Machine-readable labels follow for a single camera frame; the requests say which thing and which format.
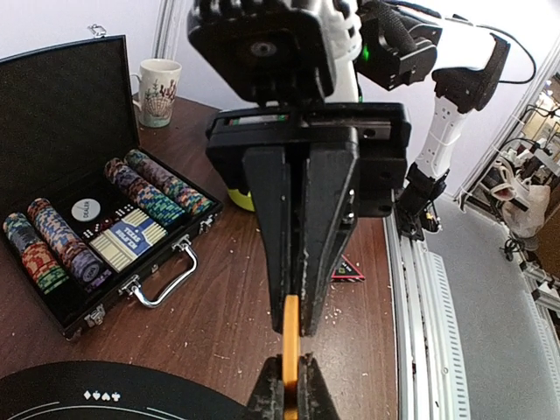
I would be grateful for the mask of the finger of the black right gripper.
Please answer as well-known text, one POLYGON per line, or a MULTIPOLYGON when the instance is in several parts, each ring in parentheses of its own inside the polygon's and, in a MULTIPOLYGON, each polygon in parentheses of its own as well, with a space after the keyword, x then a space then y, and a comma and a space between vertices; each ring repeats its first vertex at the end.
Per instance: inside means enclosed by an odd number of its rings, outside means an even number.
POLYGON ((249 148, 242 163, 266 254, 272 328, 280 333, 291 288, 291 168, 281 146, 249 148))
POLYGON ((355 223, 343 222, 359 160, 355 128, 330 128, 312 143, 304 167, 300 246, 300 335, 319 326, 333 266, 355 223))

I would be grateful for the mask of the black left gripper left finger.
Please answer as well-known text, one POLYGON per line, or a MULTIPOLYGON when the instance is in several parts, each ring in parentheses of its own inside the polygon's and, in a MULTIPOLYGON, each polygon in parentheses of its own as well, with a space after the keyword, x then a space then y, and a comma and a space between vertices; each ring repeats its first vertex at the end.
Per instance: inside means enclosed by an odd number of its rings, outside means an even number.
POLYGON ((245 419, 284 419, 282 357, 269 357, 262 366, 244 410, 245 419))

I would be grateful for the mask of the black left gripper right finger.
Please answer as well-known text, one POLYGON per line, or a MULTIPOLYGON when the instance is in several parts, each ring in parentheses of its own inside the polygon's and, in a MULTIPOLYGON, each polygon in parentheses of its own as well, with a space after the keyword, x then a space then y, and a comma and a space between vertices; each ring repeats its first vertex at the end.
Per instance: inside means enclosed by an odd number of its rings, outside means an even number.
POLYGON ((297 414, 304 420, 340 420, 331 393, 312 353, 299 358, 297 414))

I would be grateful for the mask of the orange round button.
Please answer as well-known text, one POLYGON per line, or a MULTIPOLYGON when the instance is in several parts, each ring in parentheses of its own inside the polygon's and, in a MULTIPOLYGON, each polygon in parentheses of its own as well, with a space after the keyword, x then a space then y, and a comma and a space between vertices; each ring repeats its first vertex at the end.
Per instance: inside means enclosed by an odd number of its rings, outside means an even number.
POLYGON ((297 295, 288 295, 283 309, 282 381, 284 419, 298 419, 299 321, 299 298, 297 295))

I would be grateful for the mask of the black poker chip case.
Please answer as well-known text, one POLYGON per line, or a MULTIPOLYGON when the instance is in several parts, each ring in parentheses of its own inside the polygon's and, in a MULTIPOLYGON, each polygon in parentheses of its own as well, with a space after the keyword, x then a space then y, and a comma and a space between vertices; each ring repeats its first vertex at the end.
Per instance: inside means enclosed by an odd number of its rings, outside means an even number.
POLYGON ((66 339, 98 326, 122 296, 136 298, 149 309, 160 306, 197 270, 193 240, 220 211, 215 197, 140 144, 123 35, 53 45, 2 59, 1 236, 37 300, 66 339), (127 165, 125 155, 131 150, 148 155, 206 195, 213 206, 194 216, 185 211, 168 227, 156 221, 167 236, 118 272, 90 242, 140 209, 104 174, 105 164, 113 158, 127 165), (27 208, 37 198, 49 200, 111 271, 98 288, 86 291, 35 228, 27 208), (71 209, 85 198, 99 201, 101 213, 95 220, 79 222, 71 209), (33 282, 4 232, 4 220, 13 213, 26 216, 68 276, 47 295, 33 282))

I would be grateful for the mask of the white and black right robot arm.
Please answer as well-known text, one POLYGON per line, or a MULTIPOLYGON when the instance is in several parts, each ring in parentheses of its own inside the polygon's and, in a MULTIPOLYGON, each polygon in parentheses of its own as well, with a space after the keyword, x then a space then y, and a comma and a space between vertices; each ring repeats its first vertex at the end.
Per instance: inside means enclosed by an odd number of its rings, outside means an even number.
POLYGON ((513 37, 489 31, 479 65, 438 63, 441 17, 401 1, 196 1, 192 47, 248 103, 206 129, 206 155, 253 203, 265 249, 271 323, 298 301, 312 336, 331 275, 360 217, 397 233, 437 232, 466 118, 502 82, 513 37))

